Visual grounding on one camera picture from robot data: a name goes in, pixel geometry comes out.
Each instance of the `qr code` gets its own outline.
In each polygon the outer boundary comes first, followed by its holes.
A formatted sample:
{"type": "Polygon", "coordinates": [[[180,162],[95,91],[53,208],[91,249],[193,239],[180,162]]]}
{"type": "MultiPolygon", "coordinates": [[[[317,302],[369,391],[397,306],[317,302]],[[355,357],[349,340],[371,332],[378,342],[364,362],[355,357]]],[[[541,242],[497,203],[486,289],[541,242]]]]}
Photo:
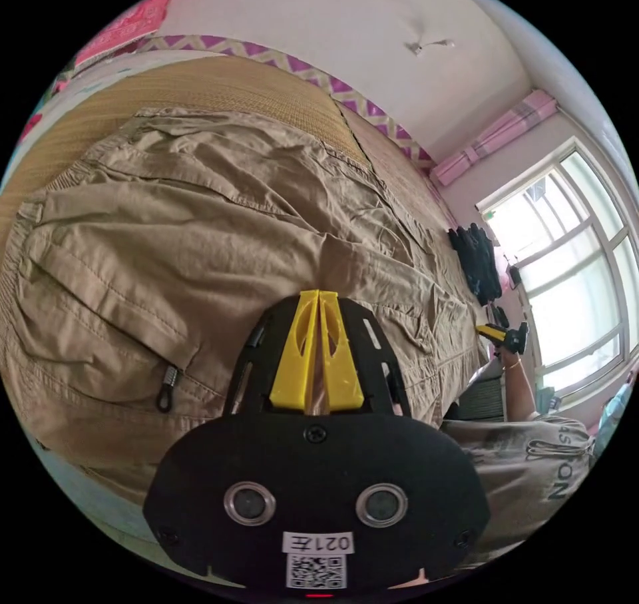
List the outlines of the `qr code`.
{"type": "Polygon", "coordinates": [[[288,556],[286,585],[290,589],[345,589],[346,556],[288,556]]]}

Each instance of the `window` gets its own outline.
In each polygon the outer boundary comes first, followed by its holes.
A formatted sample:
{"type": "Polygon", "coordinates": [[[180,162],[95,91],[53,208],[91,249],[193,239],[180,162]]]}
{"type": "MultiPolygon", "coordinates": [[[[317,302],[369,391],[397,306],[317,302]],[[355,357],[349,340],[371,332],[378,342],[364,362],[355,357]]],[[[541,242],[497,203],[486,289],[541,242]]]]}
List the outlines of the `window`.
{"type": "Polygon", "coordinates": [[[585,152],[573,147],[484,218],[521,273],[538,386],[581,392],[637,351],[637,252],[585,152]]]}

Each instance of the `label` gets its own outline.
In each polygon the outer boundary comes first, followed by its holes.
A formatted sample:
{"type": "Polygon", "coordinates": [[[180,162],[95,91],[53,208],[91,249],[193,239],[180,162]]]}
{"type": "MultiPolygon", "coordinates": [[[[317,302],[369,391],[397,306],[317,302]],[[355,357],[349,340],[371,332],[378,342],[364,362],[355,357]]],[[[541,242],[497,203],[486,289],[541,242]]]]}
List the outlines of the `label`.
{"type": "Polygon", "coordinates": [[[294,555],[350,555],[355,553],[353,533],[288,533],[284,531],[282,553],[294,555]]]}
{"type": "Polygon", "coordinates": [[[346,555],[299,555],[289,553],[286,587],[322,591],[346,588],[346,555]]]}

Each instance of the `screw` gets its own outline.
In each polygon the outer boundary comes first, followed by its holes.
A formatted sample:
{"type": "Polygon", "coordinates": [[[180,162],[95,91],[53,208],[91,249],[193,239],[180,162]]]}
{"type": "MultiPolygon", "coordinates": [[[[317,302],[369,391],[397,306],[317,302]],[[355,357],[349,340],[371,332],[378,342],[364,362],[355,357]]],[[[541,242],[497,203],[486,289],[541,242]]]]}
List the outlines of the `screw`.
{"type": "Polygon", "coordinates": [[[458,549],[466,549],[468,548],[468,544],[470,544],[470,541],[471,541],[471,532],[464,531],[457,536],[454,544],[458,549]]]}
{"type": "Polygon", "coordinates": [[[327,436],[326,429],[320,426],[319,424],[314,424],[313,426],[310,426],[304,432],[304,437],[306,438],[306,441],[310,442],[311,444],[319,444],[320,442],[323,442],[326,439],[326,436],[327,436]]]}
{"type": "Polygon", "coordinates": [[[160,539],[168,546],[175,546],[179,542],[178,534],[166,526],[160,527],[158,530],[160,539]]]}

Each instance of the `yellow plastic part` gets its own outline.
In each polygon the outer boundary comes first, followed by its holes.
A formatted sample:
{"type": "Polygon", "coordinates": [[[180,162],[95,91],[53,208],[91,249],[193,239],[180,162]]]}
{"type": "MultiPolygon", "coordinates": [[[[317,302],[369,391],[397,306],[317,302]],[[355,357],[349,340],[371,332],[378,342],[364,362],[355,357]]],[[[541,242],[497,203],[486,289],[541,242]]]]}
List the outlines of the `yellow plastic part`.
{"type": "Polygon", "coordinates": [[[321,355],[329,412],[359,409],[364,403],[364,395],[359,386],[337,294],[320,291],[319,302],[321,355]]]}
{"type": "Polygon", "coordinates": [[[475,331],[477,331],[480,336],[485,336],[487,338],[497,340],[498,342],[503,342],[506,339],[505,330],[494,329],[492,326],[487,326],[486,324],[479,324],[475,327],[475,331]]]}
{"type": "Polygon", "coordinates": [[[318,347],[319,290],[302,291],[270,393],[274,407],[306,411],[318,347]]]}

